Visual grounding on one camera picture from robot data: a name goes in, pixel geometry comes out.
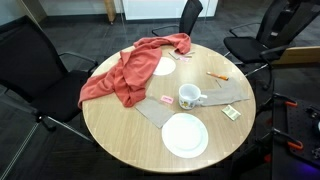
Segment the white paper plate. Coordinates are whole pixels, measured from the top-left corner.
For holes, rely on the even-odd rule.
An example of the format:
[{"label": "white paper plate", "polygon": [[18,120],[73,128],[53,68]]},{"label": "white paper plate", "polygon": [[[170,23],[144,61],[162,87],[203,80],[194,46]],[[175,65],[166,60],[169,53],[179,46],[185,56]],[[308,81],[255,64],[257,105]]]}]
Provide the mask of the white paper plate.
[{"label": "white paper plate", "polygon": [[170,152],[182,158],[199,156],[208,146],[208,131],[195,116],[173,115],[162,127],[162,140]]},{"label": "white paper plate", "polygon": [[153,74],[163,76],[172,73],[176,69],[176,63],[167,57],[161,57],[158,66],[154,70]]}]

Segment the mesh chair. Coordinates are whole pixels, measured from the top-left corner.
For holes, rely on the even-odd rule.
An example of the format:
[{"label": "mesh chair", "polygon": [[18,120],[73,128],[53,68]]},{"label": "mesh chair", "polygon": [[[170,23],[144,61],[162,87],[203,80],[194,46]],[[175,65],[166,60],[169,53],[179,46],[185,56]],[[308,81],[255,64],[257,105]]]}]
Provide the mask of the mesh chair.
[{"label": "mesh chair", "polygon": [[190,36],[194,23],[197,21],[197,18],[200,12],[202,11],[202,9],[203,7],[199,0],[188,0],[183,9],[179,25],[163,26],[163,27],[152,29],[151,32],[155,36],[159,36],[155,31],[169,28],[169,27],[178,27],[179,33],[186,33]]},{"label": "mesh chair", "polygon": [[271,62],[280,59],[282,53],[291,46],[291,41],[318,16],[319,4],[319,0],[274,0],[255,38],[238,37],[234,31],[260,23],[240,25],[229,30],[235,37],[224,39],[229,50],[225,56],[231,53],[243,64],[262,63],[261,67],[248,72],[246,76],[268,67],[269,82],[264,86],[264,89],[268,89],[272,81]]},{"label": "mesh chair", "polygon": [[[88,71],[68,72],[60,59],[66,54],[93,65]],[[31,113],[36,121],[18,152],[21,153],[40,122],[49,131],[55,130],[47,126],[44,119],[93,142],[66,122],[81,112],[77,107],[81,87],[97,65],[96,61],[80,54],[58,55],[44,32],[27,16],[0,26],[0,84],[5,87],[0,93],[0,102]]]}]

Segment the white mug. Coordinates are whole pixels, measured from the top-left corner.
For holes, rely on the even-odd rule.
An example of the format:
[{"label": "white mug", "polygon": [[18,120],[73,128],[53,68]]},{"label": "white mug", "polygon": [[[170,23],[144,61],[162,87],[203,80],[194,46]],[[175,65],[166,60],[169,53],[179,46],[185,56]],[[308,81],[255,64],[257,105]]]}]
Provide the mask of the white mug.
[{"label": "white mug", "polygon": [[207,98],[206,95],[202,95],[200,89],[193,84],[183,84],[179,88],[179,105],[183,109],[192,109],[196,105],[200,105],[203,101],[201,98]]}]

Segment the red towel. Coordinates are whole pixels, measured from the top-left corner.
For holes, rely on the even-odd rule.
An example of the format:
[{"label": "red towel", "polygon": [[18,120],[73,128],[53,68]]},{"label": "red towel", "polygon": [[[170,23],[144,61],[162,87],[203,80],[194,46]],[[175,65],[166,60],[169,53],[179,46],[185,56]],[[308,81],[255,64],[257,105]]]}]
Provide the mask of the red towel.
[{"label": "red towel", "polygon": [[146,97],[145,84],[162,55],[160,46],[168,44],[185,54],[190,51],[191,40],[184,33],[140,39],[133,44],[133,51],[120,52],[121,58],[108,72],[88,79],[81,89],[78,106],[81,108],[83,101],[113,92],[125,107],[132,107],[143,100]]}]

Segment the wooden table top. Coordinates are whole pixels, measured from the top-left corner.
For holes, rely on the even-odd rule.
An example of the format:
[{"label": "wooden table top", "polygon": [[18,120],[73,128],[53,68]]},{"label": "wooden table top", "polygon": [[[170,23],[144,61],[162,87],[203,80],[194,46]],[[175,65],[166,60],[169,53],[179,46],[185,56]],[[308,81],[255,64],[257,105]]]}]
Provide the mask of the wooden table top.
[{"label": "wooden table top", "polygon": [[[131,51],[134,47],[124,49]],[[169,51],[173,46],[161,46],[162,56],[173,59]],[[194,51],[190,61],[174,60],[176,69],[169,75],[153,75],[147,83],[146,95],[176,113],[189,113],[206,126],[209,142],[206,150],[195,158],[180,158],[164,145],[161,129],[146,119],[134,107],[125,108],[115,93],[83,102],[83,114],[89,131],[95,140],[115,158],[151,172],[189,172],[213,165],[232,154],[247,138],[255,119],[256,103],[252,88],[243,73],[221,54],[206,47],[192,44]],[[120,58],[119,52],[104,61],[94,72],[108,71]],[[179,106],[178,89],[184,83],[192,83],[200,89],[220,88],[211,71],[236,79],[249,96],[249,100],[232,103],[241,113],[236,121],[221,111],[226,105],[195,107],[184,110]],[[162,95],[173,97],[173,104],[160,101]]]}]

